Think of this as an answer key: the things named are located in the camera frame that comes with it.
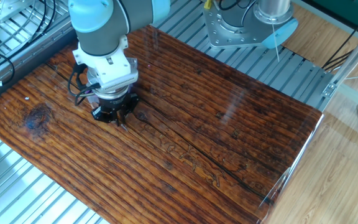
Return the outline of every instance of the light blue cover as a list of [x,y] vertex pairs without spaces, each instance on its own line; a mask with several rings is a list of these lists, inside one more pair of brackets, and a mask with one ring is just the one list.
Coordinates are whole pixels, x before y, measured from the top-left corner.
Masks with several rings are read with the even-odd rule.
[[[298,23],[297,19],[293,18],[292,20],[290,20],[289,22],[284,24],[284,26],[280,27],[279,29],[277,29],[275,31],[277,46],[284,43],[284,41],[286,41],[294,33],[294,31],[298,27],[298,24],[299,23]],[[262,42],[262,44],[265,47],[267,47],[268,49],[275,48],[276,45],[274,42],[274,34],[271,34],[270,36],[268,36]]]
[[100,29],[112,16],[113,0],[69,0],[68,8],[74,29],[89,33]]
[[171,9],[170,0],[152,0],[153,4],[153,22],[157,22],[168,15]]

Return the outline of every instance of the dark knot in wood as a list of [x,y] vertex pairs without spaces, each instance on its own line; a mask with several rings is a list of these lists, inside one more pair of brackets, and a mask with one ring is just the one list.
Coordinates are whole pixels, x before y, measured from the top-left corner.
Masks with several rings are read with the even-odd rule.
[[52,112],[45,104],[39,104],[25,117],[25,126],[31,130],[42,128],[52,117]]
[[147,117],[146,117],[146,114],[144,114],[143,112],[138,112],[136,114],[137,116],[137,119],[141,120],[141,121],[147,121]]

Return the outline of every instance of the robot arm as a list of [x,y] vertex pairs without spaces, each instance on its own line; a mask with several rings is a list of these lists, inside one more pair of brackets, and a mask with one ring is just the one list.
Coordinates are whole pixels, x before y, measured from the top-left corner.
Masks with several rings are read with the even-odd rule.
[[73,55],[78,65],[88,67],[86,86],[95,86],[98,107],[92,115],[119,124],[118,111],[125,117],[138,101],[136,94],[130,94],[138,71],[137,60],[124,55],[126,34],[167,16],[170,0],[69,0],[68,5],[79,40]]

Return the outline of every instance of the black cable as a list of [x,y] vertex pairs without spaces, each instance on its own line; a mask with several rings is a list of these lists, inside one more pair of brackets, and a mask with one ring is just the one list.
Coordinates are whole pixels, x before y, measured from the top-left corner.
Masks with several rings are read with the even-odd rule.
[[33,36],[31,37],[30,41],[34,39],[34,37],[37,35],[38,31],[41,29],[42,24],[45,22],[45,18],[47,16],[47,0],[44,0],[44,14],[42,15],[42,19],[40,24],[38,25],[37,29],[35,30]]
[[[29,41],[22,46],[21,49],[25,49],[26,47],[28,47],[28,46],[30,45],[31,42],[36,41],[38,38],[40,38],[40,36],[38,36],[38,37],[36,37],[36,38],[34,39],[35,35],[37,34],[37,32],[40,30],[42,24],[44,23],[43,21],[45,20],[45,16],[46,16],[46,15],[45,15],[45,13],[44,13],[44,16],[43,16],[43,18],[42,18],[42,20],[41,20],[41,23],[39,24],[37,30],[34,32],[33,36],[30,37]],[[8,59],[8,62],[10,62],[10,59],[13,58],[14,56],[16,56],[16,55],[20,52],[20,50],[16,51],[16,52],[13,53],[12,55],[10,55],[8,58],[5,58],[5,57],[4,57],[4,59],[5,59],[5,60]]]
[[241,24],[244,26],[244,19],[246,19],[247,13],[250,11],[250,7],[255,3],[253,0],[249,0],[248,5],[246,7],[241,7],[239,4],[237,4],[241,9],[246,9],[244,15],[242,16]]
[[346,61],[347,57],[342,58],[340,61],[336,62],[334,65],[331,65],[330,67],[326,68],[326,71],[330,71],[331,69],[334,69],[338,66],[341,66],[345,61]]
[[12,81],[13,77],[15,76],[15,66],[14,66],[13,63],[9,60],[9,58],[3,56],[2,54],[0,54],[0,57],[3,58],[3,59],[5,59],[5,60],[11,65],[11,67],[12,67],[12,74],[11,74],[11,76],[10,76],[6,81],[2,82],[2,85],[6,85],[6,84],[8,84],[10,81]]
[[327,62],[323,65],[322,69],[324,69],[327,65],[329,65],[332,59],[335,57],[336,54],[345,46],[345,44],[351,39],[351,37],[358,31],[358,26],[353,32],[349,35],[349,37],[343,42],[343,44],[336,50],[336,52],[327,60]]
[[238,5],[241,9],[246,9],[246,8],[248,8],[249,5],[251,4],[251,1],[252,1],[252,0],[249,0],[248,4],[247,4],[246,6],[244,6],[244,7],[240,6],[240,2],[241,2],[241,1],[239,1],[239,2],[237,3],[237,5]]
[[337,60],[339,60],[339,59],[341,59],[341,58],[344,58],[344,57],[348,58],[348,56],[349,56],[352,52],[353,52],[353,50],[349,51],[348,53],[346,53],[346,54],[344,54],[344,55],[342,55],[342,56],[339,56],[339,57],[335,58],[334,60],[330,61],[330,63],[333,63],[333,62],[335,62],[335,61],[337,61]]
[[75,74],[77,74],[77,77],[84,72],[86,68],[85,64],[82,65],[78,65],[77,63],[75,63],[74,67],[73,67],[73,72],[71,73],[70,77],[68,78],[68,83],[67,83],[67,89],[68,92],[70,93],[71,96],[77,96],[77,94],[73,93],[71,90],[71,81],[74,77]]
[[89,87],[86,87],[85,89],[81,90],[76,96],[75,96],[75,101],[74,101],[74,105],[75,106],[78,106],[82,103],[82,101],[85,99],[85,97],[82,97],[82,99],[80,101],[78,101],[79,97],[86,93],[87,91],[91,91],[91,90],[94,90],[96,88],[100,88],[100,84],[99,83],[95,83]]
[[44,29],[44,31],[41,33],[41,35],[44,35],[48,30],[50,25],[52,24],[53,18],[55,17],[55,13],[56,13],[56,0],[53,0],[53,12],[52,12],[52,17],[50,18],[50,21],[48,23],[48,25],[46,26],[46,28]]
[[233,8],[234,6],[236,6],[239,2],[241,2],[241,0],[236,0],[236,3],[232,4],[232,5],[229,6],[229,7],[223,8],[223,7],[222,7],[222,1],[223,1],[223,0],[220,0],[220,1],[219,1],[219,8],[220,8],[220,10],[222,10],[222,11],[226,11],[226,10],[232,9],[232,8]]

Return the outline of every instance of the cylindrical metal column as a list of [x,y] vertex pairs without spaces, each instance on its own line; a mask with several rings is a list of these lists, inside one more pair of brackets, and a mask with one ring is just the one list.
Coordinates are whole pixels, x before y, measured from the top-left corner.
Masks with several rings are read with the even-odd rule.
[[265,16],[277,18],[287,13],[290,3],[291,0],[260,0],[259,9]]
[[[76,21],[73,20],[73,16],[81,17],[81,13],[86,11],[86,6],[96,4],[88,2],[80,4],[82,1],[70,1],[72,24],[77,26],[80,25],[75,24]],[[89,19],[92,19],[93,14],[106,14],[102,18],[106,18],[107,22],[98,29],[91,32],[83,32],[73,25],[81,42],[81,48],[87,54],[96,56],[111,54],[117,49],[122,35],[145,27],[153,22],[152,0],[110,0],[106,2],[113,5],[113,12],[111,14],[102,11],[104,7],[100,9],[100,12],[94,11],[87,14]],[[99,4],[102,6],[107,3],[101,1]]]

